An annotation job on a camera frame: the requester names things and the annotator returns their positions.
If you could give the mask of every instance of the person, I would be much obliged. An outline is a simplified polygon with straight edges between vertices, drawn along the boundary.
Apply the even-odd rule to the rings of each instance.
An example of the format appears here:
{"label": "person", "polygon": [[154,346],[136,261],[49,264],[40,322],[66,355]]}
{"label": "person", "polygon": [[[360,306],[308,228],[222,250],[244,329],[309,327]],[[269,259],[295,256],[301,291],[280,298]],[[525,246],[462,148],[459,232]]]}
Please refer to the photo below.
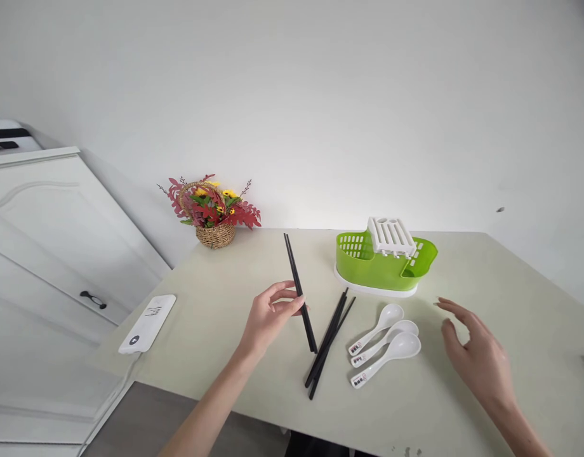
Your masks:
{"label": "person", "polygon": [[[300,315],[305,296],[297,296],[294,281],[271,285],[254,298],[243,336],[227,365],[189,417],[166,444],[160,457],[207,457],[237,397],[252,371],[288,319]],[[450,319],[442,323],[444,347],[461,379],[480,402],[516,457],[551,457],[516,401],[506,351],[488,327],[471,311],[439,298],[470,331],[461,345]]]}

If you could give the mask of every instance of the cabinet handle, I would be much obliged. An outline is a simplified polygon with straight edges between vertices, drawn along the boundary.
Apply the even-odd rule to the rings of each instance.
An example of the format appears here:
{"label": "cabinet handle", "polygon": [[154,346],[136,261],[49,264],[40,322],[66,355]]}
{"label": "cabinet handle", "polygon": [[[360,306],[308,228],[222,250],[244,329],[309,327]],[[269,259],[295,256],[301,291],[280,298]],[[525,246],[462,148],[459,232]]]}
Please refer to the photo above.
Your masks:
{"label": "cabinet handle", "polygon": [[96,296],[91,295],[87,291],[82,291],[81,296],[85,296],[85,297],[89,298],[93,303],[95,303],[96,305],[99,305],[100,309],[105,309],[106,306],[108,306],[102,300],[100,300]]}

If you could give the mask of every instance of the chopsticks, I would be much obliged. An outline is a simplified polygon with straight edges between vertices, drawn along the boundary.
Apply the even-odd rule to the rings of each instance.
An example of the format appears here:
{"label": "chopsticks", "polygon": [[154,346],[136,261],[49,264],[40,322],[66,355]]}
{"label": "chopsticks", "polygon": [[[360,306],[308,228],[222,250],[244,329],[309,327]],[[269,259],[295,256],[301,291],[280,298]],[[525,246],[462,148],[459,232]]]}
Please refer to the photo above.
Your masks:
{"label": "chopsticks", "polygon": [[341,326],[343,325],[343,322],[345,322],[345,318],[347,317],[347,314],[349,313],[351,306],[354,304],[354,301],[355,301],[355,297],[353,297],[351,299],[349,306],[347,307],[347,309],[345,310],[345,313],[343,314],[343,318],[341,319],[341,323],[336,328],[334,335],[332,335],[332,338],[330,339],[330,342],[328,343],[328,347],[326,347],[326,351],[324,354],[324,361],[319,366],[319,369],[317,370],[317,374],[315,375],[315,378],[313,379],[313,386],[311,387],[311,391],[309,392],[309,400],[313,400],[313,396],[315,395],[315,390],[317,389],[317,383],[319,383],[319,377],[322,375],[322,369],[324,368],[324,364],[326,363],[326,357],[328,356],[328,352],[330,351],[330,346],[332,346],[332,342],[335,340],[336,334],[338,333]]}
{"label": "chopsticks", "polygon": [[[288,237],[288,234],[284,234],[284,239],[286,240],[286,249],[288,250],[288,258],[290,259],[290,268],[292,268],[292,278],[294,279],[294,284],[296,286],[296,293],[298,293],[300,296],[303,294],[303,288],[301,287],[300,279],[298,278],[296,262],[294,261],[294,254],[292,253],[292,245],[290,244],[290,238]],[[303,315],[303,323],[305,325],[307,341],[309,341],[309,350],[317,354],[317,344],[315,343],[315,336],[313,335],[313,328],[311,327],[311,320],[309,319],[309,313],[307,312],[306,304],[303,304],[300,310]]]}
{"label": "chopsticks", "polygon": [[354,305],[355,297],[352,298],[351,302],[349,303],[349,306],[345,310],[345,313],[343,314],[343,317],[341,319],[341,313],[343,311],[343,307],[345,307],[345,302],[347,301],[348,290],[349,289],[346,289],[345,292],[343,292],[343,294],[341,295],[341,298],[339,299],[338,305],[336,306],[335,312],[332,315],[332,319],[330,320],[330,324],[328,325],[328,330],[326,330],[324,340],[322,341],[322,344],[319,348],[319,352],[315,357],[315,361],[313,363],[313,366],[311,367],[311,370],[309,371],[309,376],[307,377],[307,380],[305,382],[305,387],[308,388],[309,385],[311,384],[311,381],[313,381],[313,386],[311,387],[311,391],[309,392],[310,400],[313,400],[313,396],[315,395],[315,390],[317,388],[317,384],[319,383],[319,377],[322,375],[322,370],[324,369],[324,364],[326,362],[328,352],[330,351],[330,346],[332,346],[332,342],[335,340],[338,331],[343,325],[343,322],[345,322],[347,314],[349,314],[349,310]]}
{"label": "chopsticks", "polygon": [[305,382],[305,387],[309,388],[311,381],[315,378],[317,370],[319,370],[319,364],[317,361],[322,358],[324,355],[324,351],[326,350],[326,346],[328,346],[328,341],[332,336],[333,331],[336,329],[338,321],[341,317],[341,313],[343,312],[343,307],[345,306],[345,302],[347,301],[347,291],[349,288],[345,290],[341,294],[341,298],[338,300],[338,304],[336,305],[335,312],[330,318],[330,323],[328,324],[328,329],[326,330],[326,334],[324,335],[324,339],[322,340],[322,344],[319,347],[319,351],[317,351],[317,357],[315,358],[313,365],[311,366],[311,370],[309,371],[309,375],[307,376],[307,380]]}

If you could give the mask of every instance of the white cabinet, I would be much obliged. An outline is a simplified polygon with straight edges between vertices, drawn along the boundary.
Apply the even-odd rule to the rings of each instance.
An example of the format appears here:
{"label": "white cabinet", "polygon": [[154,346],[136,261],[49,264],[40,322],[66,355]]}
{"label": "white cabinet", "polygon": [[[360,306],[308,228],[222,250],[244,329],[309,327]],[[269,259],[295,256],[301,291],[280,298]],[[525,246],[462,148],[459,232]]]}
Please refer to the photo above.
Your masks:
{"label": "white cabinet", "polygon": [[0,168],[0,253],[115,324],[169,271],[77,155]]}
{"label": "white cabinet", "polygon": [[83,443],[122,388],[84,360],[169,271],[77,152],[0,156],[0,443]]}

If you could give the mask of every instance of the floor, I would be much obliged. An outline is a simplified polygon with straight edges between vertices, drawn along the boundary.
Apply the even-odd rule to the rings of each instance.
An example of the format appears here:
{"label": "floor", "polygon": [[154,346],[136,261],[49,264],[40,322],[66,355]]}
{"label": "floor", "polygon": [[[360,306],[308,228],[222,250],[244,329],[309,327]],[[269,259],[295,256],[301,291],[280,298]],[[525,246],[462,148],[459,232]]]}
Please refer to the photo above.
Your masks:
{"label": "floor", "polygon": [[[134,383],[83,457],[154,457],[197,402]],[[212,449],[212,457],[277,457],[286,453],[288,435],[279,427],[231,413]]]}

